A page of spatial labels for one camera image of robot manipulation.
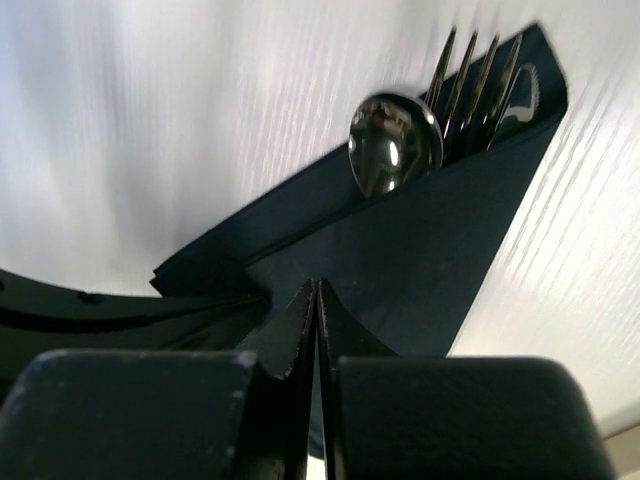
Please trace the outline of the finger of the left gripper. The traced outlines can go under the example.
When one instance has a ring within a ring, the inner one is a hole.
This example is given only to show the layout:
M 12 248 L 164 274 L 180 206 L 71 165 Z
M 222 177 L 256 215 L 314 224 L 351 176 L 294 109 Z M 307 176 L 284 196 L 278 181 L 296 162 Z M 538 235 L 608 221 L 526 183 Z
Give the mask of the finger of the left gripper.
M 258 294 L 135 297 L 90 293 L 1 272 L 1 358 L 55 349 L 234 347 L 269 310 Z

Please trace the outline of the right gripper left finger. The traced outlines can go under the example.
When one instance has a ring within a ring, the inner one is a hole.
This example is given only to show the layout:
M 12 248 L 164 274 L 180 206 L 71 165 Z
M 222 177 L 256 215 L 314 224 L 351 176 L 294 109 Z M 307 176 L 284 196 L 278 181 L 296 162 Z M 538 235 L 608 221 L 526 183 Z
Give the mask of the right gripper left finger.
M 234 347 L 1 358 L 5 479 L 302 479 L 316 287 Z

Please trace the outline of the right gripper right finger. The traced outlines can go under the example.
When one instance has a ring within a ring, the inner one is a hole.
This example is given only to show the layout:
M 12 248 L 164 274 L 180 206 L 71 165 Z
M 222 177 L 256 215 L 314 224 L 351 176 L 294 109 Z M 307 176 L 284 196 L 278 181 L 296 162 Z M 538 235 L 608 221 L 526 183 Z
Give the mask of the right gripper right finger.
M 534 357 L 401 357 L 317 288 L 331 479 L 611 479 L 577 382 Z

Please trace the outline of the black paper napkin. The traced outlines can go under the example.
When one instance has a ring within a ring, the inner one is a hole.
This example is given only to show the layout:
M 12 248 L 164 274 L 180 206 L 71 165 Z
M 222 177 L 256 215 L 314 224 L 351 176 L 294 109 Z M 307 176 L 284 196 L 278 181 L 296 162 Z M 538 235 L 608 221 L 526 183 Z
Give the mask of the black paper napkin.
M 543 28 L 532 24 L 518 40 L 541 94 L 520 132 L 371 200 L 339 146 L 176 252 L 154 288 L 190 296 L 258 287 L 280 310 L 305 280 L 324 278 L 392 351 L 447 354 L 567 109 Z

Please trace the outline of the wooden handled spoon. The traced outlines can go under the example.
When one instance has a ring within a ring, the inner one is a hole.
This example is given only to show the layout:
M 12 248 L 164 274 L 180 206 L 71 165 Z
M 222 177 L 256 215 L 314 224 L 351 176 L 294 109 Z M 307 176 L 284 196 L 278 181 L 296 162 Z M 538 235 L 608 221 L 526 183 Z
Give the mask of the wooden handled spoon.
M 441 168 L 444 141 L 435 114 L 420 98 L 381 91 L 356 108 L 348 158 L 366 198 L 386 195 Z

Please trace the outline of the silver fork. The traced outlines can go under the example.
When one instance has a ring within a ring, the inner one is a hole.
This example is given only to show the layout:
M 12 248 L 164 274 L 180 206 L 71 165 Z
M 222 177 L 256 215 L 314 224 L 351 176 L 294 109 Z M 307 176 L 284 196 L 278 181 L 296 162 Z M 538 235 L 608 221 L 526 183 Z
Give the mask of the silver fork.
M 490 74 L 498 53 L 500 36 L 496 34 L 493 37 L 479 70 L 472 72 L 472 56 L 478 37 L 478 33 L 473 32 L 453 77 L 447 100 L 440 105 L 439 100 L 456 34 L 457 28 L 452 27 L 427 93 L 423 96 L 423 100 L 435 115 L 442 134 L 442 159 L 439 161 L 442 167 L 489 148 L 506 105 L 509 87 L 515 77 L 523 40 L 522 35 L 514 38 L 499 75 L 492 79 Z

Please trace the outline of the silver knife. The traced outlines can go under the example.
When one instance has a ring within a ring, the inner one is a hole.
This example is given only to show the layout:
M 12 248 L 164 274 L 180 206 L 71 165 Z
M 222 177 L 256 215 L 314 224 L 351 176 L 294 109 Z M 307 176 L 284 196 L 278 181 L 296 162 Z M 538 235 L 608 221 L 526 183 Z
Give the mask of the silver knife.
M 516 72 L 487 148 L 511 138 L 527 127 L 535 119 L 539 103 L 540 82 L 537 68 L 532 63 L 525 63 Z

